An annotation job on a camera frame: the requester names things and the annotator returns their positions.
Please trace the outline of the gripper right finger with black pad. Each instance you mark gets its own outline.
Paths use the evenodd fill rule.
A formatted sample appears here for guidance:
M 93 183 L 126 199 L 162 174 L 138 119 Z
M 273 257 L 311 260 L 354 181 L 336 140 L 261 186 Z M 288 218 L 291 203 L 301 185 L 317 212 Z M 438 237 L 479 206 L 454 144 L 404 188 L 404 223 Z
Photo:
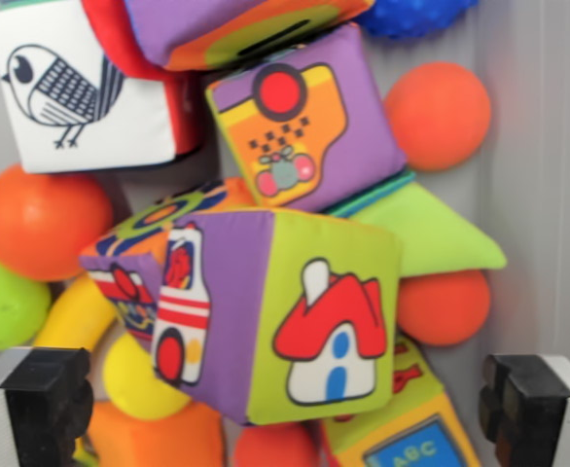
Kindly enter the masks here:
M 501 466 L 570 466 L 570 360 L 489 354 L 479 421 Z

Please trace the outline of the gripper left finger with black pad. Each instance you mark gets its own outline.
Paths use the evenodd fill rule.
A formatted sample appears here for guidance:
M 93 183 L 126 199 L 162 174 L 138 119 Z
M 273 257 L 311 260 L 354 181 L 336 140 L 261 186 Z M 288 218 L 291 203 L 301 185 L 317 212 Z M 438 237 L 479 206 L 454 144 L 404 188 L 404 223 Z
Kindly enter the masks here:
M 84 348 L 0 353 L 0 466 L 73 466 L 93 409 Z

